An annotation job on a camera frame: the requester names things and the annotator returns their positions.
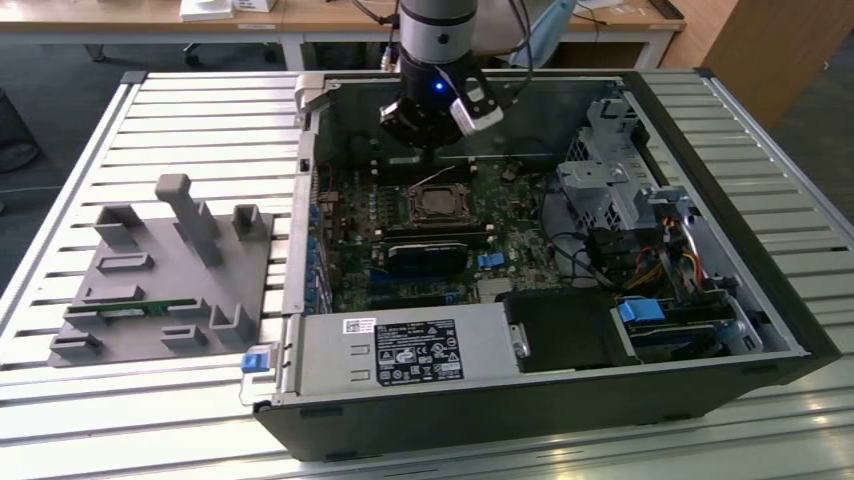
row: green circuit board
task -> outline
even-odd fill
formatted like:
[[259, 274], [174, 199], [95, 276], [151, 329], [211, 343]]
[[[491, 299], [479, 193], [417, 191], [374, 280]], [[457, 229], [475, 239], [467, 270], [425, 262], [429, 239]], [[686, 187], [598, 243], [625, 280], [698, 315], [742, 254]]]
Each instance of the green circuit board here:
[[[495, 226], [494, 242], [489, 248], [471, 249], [465, 271], [441, 279], [389, 278], [383, 268], [383, 246], [369, 240], [370, 232], [382, 225], [405, 223], [410, 219], [407, 189], [375, 187], [367, 175], [357, 174], [342, 188], [342, 218], [350, 234], [330, 242], [334, 311], [357, 312], [373, 309], [470, 304], [482, 301], [479, 280], [507, 278], [517, 290], [561, 286], [561, 273], [546, 248], [537, 217], [538, 187], [535, 174], [502, 179], [511, 159], [478, 161], [478, 175], [466, 184], [467, 206], [479, 221]], [[373, 202], [391, 205], [371, 212]], [[505, 263], [491, 269], [478, 267], [478, 256], [502, 253]]]

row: table leg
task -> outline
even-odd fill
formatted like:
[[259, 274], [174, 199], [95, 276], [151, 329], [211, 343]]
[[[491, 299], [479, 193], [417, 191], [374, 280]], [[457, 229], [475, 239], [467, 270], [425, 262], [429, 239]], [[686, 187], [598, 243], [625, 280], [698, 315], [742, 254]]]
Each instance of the table leg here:
[[107, 60], [107, 55], [104, 55], [104, 44], [86, 44], [83, 45], [86, 48], [86, 53], [90, 54], [90, 58], [94, 62], [103, 62]]
[[638, 61], [635, 62], [637, 69], [658, 68], [674, 35], [674, 32], [667, 30], [649, 33], [650, 39], [643, 44], [643, 50], [641, 50], [641, 55], [638, 55]]
[[306, 61], [303, 59], [304, 35], [302, 33], [282, 33], [279, 35], [279, 43], [282, 44], [287, 69], [302, 72], [306, 70]]

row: desk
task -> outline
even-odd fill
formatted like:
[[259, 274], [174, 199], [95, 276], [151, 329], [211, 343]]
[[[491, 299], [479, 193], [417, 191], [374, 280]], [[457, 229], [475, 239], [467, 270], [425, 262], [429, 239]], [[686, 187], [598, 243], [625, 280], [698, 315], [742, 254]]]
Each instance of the desk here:
[[[647, 0], [626, 0], [622, 12], [595, 11], [599, 25], [573, 17], [562, 42], [642, 43], [635, 68], [657, 68], [675, 32], [685, 28], [683, 20], [667, 20]], [[367, 5], [379, 15], [389, 15], [394, 0]], [[311, 42], [387, 42], [389, 27], [378, 25], [347, 0], [288, 0], [279, 25], [282, 49], [291, 70], [304, 70], [302, 45]]]
[[180, 0], [0, 0], [0, 43], [279, 43], [286, 4], [182, 22]]
[[[182, 22], [179, 0], [0, 0], [0, 43], [282, 44], [290, 70], [304, 70], [302, 45], [308, 42], [383, 42], [389, 28], [371, 22], [350, 1], [279, 0], [272, 12], [235, 12], [235, 18]], [[563, 42], [619, 42], [645, 45], [635, 66], [654, 68], [685, 22], [666, 20], [647, 0], [629, 0], [625, 13], [597, 12], [593, 22], [574, 18]], [[371, 4], [391, 12], [394, 2]]]

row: warning label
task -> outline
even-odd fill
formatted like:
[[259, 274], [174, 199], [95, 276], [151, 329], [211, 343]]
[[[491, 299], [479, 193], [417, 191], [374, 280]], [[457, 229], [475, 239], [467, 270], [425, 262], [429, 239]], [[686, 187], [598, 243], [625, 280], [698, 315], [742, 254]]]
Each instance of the warning label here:
[[377, 325], [374, 339], [382, 386], [463, 378], [454, 320]]

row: blue clip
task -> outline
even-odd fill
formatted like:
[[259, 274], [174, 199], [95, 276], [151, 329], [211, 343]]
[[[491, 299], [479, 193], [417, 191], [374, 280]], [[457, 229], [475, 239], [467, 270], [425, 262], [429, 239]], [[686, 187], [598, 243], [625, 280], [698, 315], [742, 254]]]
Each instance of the blue clip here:
[[505, 264], [505, 254], [502, 252], [490, 255], [490, 264], [493, 267], [498, 267]]
[[654, 298], [633, 298], [617, 307], [623, 323], [661, 322], [665, 320], [665, 312], [658, 300]]
[[502, 252], [491, 255], [478, 255], [478, 267], [493, 268], [505, 264], [505, 254]]
[[243, 373], [260, 373], [270, 370], [270, 353], [248, 352], [243, 355], [240, 362]]

